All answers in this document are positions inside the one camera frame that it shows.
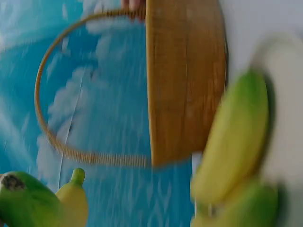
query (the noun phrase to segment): finger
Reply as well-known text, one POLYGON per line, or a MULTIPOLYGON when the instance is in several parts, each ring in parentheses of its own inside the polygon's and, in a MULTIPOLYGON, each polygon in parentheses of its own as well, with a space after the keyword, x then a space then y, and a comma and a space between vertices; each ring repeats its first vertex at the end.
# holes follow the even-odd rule
POLYGON ((129 0, 121 0, 122 8, 129 8, 129 0))
POLYGON ((129 9, 135 10, 140 6, 141 0, 129 0, 129 9))

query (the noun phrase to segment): hand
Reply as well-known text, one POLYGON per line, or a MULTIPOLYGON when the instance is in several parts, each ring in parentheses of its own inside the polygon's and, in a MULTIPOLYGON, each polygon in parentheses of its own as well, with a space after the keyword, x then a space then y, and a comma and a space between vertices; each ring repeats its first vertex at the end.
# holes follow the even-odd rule
POLYGON ((136 10, 140 6, 144 6, 146 0, 121 0, 123 8, 129 8, 130 10, 136 10))

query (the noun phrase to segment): banana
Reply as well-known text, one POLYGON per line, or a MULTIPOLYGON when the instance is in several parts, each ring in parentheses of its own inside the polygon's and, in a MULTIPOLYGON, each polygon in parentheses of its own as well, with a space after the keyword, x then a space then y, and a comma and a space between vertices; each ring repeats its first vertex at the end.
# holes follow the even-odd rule
POLYGON ((0 178, 0 219, 9 227, 72 227, 56 195, 23 172, 0 178))
POLYGON ((9 227, 85 227, 88 204, 78 168, 56 194, 23 172, 0 176, 0 220, 9 227))
POLYGON ((191 219, 190 227, 213 227, 214 224, 211 218, 197 214, 191 219))
POLYGON ((217 217, 197 214, 191 227, 270 227, 276 221, 277 210, 277 187, 254 178, 236 189, 217 217))
POLYGON ((265 80, 249 70, 229 87, 217 109, 203 162, 191 181, 201 204, 220 204, 255 171, 268 124, 265 80))
POLYGON ((61 187, 56 193, 58 199, 69 212, 70 217, 75 220, 74 227, 85 227, 88 220, 88 202, 82 188, 84 178, 84 170, 81 168, 75 169, 72 173, 71 181, 61 187))

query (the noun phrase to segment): banana stem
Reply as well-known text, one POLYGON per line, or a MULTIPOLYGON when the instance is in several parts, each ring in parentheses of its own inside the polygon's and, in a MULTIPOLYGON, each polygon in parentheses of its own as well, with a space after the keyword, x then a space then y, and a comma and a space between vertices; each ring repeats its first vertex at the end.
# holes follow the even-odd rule
POLYGON ((83 185, 85 179, 85 172, 81 168, 74 169, 72 176, 71 176, 71 182, 75 182, 79 185, 83 185))

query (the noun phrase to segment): yellow banana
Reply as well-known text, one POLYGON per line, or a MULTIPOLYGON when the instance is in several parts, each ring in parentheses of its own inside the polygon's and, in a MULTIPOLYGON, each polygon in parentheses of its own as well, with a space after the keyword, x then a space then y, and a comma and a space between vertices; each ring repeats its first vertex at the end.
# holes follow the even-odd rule
POLYGON ((227 89, 214 117, 203 161, 191 181, 201 204, 219 204, 258 164, 268 123, 265 80, 252 70, 227 89))
POLYGON ((81 168, 75 169, 72 173, 71 181, 61 187, 56 193, 71 219, 74 220, 74 227, 85 227, 88 220, 88 202, 82 188, 84 178, 84 170, 81 168))

